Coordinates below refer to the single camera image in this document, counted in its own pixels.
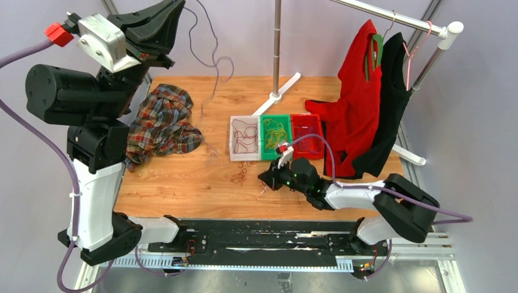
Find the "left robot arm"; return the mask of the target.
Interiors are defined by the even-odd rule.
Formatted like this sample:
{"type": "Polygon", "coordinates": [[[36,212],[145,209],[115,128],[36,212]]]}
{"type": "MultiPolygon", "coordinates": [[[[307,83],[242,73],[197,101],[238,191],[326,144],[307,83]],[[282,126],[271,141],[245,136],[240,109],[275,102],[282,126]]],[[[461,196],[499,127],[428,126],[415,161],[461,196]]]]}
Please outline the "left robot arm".
{"type": "Polygon", "coordinates": [[[69,13],[46,36],[63,46],[78,37],[78,47],[100,64],[96,75],[38,64],[27,74],[27,110],[67,132],[65,161],[73,169],[72,216],[58,233],[62,244],[81,250],[91,266],[145,244],[172,252],[187,244],[186,227],[176,218],[130,217],[114,211],[125,172],[129,126],[120,121],[151,67],[170,68],[169,58],[183,1],[161,1],[134,13],[80,17],[69,13]]]}

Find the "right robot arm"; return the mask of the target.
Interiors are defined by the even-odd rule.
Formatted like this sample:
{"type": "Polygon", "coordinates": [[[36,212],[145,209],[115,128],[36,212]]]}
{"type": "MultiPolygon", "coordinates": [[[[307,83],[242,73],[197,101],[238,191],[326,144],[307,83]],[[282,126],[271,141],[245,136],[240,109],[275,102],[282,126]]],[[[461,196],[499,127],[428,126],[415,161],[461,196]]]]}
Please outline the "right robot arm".
{"type": "Polygon", "coordinates": [[[440,206],[435,198],[399,174],[391,173],[385,180],[368,184],[334,183],[321,177],[305,158],[283,165],[274,161],[258,179],[271,190],[286,186],[303,194],[319,210],[377,211],[376,217],[358,219],[349,237],[351,250],[360,255],[393,237],[423,243],[440,206]]]}

